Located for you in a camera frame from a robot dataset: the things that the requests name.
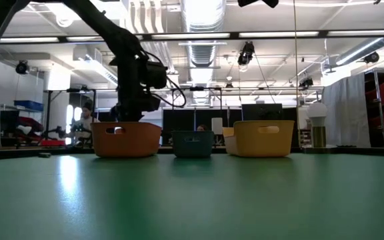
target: green table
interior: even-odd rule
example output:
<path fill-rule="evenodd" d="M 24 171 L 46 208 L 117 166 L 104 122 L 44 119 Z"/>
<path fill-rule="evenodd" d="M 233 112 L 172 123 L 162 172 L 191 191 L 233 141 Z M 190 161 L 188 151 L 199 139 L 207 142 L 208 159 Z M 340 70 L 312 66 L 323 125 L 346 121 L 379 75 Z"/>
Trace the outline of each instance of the green table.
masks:
<path fill-rule="evenodd" d="M 384 157 L 0 160 L 0 239 L 384 239 Z"/>

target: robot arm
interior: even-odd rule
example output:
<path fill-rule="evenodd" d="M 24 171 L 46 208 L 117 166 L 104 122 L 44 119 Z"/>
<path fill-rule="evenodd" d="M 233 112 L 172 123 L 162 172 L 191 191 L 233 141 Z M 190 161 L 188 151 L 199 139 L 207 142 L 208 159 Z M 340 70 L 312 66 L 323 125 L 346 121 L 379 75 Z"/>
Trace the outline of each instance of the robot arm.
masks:
<path fill-rule="evenodd" d="M 166 86 L 165 67 L 162 63 L 149 61 L 134 34 L 118 27 L 88 0 L 35 1 L 64 3 L 105 40 L 115 55 L 111 64 L 117 66 L 118 104 L 113 112 L 119 121 L 138 121 L 142 118 L 142 111 L 158 109 L 160 99 L 154 97 L 149 89 Z M 0 38 L 14 14 L 29 3 L 30 0 L 0 0 Z"/>

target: yellow basket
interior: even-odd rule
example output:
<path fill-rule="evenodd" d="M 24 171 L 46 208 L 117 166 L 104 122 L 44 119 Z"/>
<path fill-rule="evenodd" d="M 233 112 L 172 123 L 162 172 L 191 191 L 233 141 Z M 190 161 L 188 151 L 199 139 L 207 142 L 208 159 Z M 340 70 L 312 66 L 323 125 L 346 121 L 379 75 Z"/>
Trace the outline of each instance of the yellow basket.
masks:
<path fill-rule="evenodd" d="M 239 121 L 224 127 L 226 152 L 240 157 L 285 157 L 291 152 L 294 121 Z"/>

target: white curtain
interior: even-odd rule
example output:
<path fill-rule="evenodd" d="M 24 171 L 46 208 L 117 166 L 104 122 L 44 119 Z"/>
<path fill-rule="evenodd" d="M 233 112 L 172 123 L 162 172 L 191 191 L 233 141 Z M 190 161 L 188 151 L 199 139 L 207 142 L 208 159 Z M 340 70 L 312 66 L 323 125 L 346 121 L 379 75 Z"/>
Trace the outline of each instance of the white curtain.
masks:
<path fill-rule="evenodd" d="M 322 101 L 328 108 L 327 144 L 371 147 L 364 73 L 325 87 Z"/>

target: laboratory room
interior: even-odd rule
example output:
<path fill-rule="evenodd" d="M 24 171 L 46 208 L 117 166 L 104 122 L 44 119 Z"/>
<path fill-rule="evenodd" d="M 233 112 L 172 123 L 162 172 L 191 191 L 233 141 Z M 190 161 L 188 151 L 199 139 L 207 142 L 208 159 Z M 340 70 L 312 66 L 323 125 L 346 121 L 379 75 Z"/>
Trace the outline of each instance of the laboratory room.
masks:
<path fill-rule="evenodd" d="M 384 239 L 384 0 L 0 0 L 0 239 Z"/>

